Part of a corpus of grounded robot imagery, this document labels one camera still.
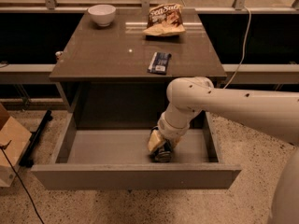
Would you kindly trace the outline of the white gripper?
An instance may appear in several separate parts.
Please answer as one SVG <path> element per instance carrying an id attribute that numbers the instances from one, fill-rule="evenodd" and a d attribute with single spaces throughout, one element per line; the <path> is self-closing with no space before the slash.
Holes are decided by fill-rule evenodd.
<path id="1" fill-rule="evenodd" d="M 189 122 L 183 114 L 164 111 L 158 120 L 158 129 L 159 131 L 153 130 L 149 136 L 150 153 L 162 147 L 165 139 L 171 140 L 171 148 L 175 148 L 181 141 L 181 136 L 189 129 Z"/>

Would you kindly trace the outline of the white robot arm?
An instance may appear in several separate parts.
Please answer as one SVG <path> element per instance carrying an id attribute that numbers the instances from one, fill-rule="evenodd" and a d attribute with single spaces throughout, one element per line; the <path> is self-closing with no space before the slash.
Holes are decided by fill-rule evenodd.
<path id="1" fill-rule="evenodd" d="M 166 88 L 168 105 L 151 129 L 149 153 L 165 159 L 202 112 L 299 147 L 299 94 L 216 88 L 207 77 L 179 77 Z M 267 224 L 299 224 L 299 149 L 287 160 Z"/>

